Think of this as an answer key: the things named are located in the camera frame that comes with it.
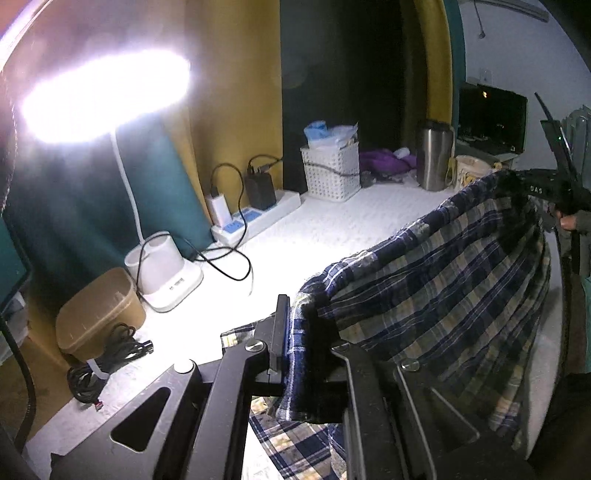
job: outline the computer monitor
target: computer monitor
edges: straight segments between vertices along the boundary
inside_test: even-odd
[[[458,137],[479,150],[522,154],[527,98],[488,85],[466,83],[460,90]]]

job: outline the white power strip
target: white power strip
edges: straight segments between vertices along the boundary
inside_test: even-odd
[[[263,230],[268,229],[278,220],[297,210],[301,205],[299,193],[289,192],[288,190],[277,190],[275,196],[277,197],[277,203],[265,211],[252,207],[242,209],[242,213],[248,224],[246,236],[242,243],[257,236]],[[222,245],[236,245],[242,236],[244,223],[240,217],[240,213],[236,212],[232,215],[232,220],[232,223],[226,225],[224,228],[220,228],[217,225],[212,227],[213,237]]]

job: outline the purple cloth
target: purple cloth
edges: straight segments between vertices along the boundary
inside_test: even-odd
[[[398,158],[393,152],[383,148],[381,150],[361,152],[359,154],[359,166],[361,171],[398,175],[417,168],[417,157],[408,155],[404,158]]]

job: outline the screw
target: screw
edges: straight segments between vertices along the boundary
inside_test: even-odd
[[[247,352],[257,353],[265,348],[265,344],[256,338],[251,338],[244,347]]]
[[[191,370],[193,370],[194,367],[195,364],[190,358],[186,358],[174,363],[174,371],[178,374],[188,374]]]
[[[400,362],[400,367],[406,372],[418,372],[421,364],[414,358],[405,358]]]

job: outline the white textured surface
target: white textured surface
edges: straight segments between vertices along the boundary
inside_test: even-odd
[[[105,404],[101,411],[71,400],[29,441],[28,455],[41,479],[49,477],[51,452],[64,455],[72,450],[176,359],[189,357],[202,364],[220,358],[221,332],[268,316],[275,309],[277,295],[294,297],[311,275],[384,240],[451,194],[426,192],[409,184],[377,184],[344,203],[304,195],[299,209],[241,248],[254,266],[250,296],[249,281],[233,282],[205,265],[202,284],[172,312],[156,313],[147,307],[138,336],[154,342],[154,353],[111,377],[101,397]],[[230,256],[219,267],[238,275],[246,265],[242,258]],[[557,345],[560,329],[558,336],[553,335],[544,341]],[[540,386],[537,395],[544,394],[545,388]],[[243,477],[280,478],[250,429]]]
[[[560,257],[556,236],[546,234],[546,241],[552,254],[550,285],[544,308],[540,315],[540,326],[531,350],[530,363],[526,369],[527,402],[527,455],[531,454],[540,435],[542,424],[550,406],[554,383],[558,374],[560,339],[562,337],[563,285],[560,274]]]

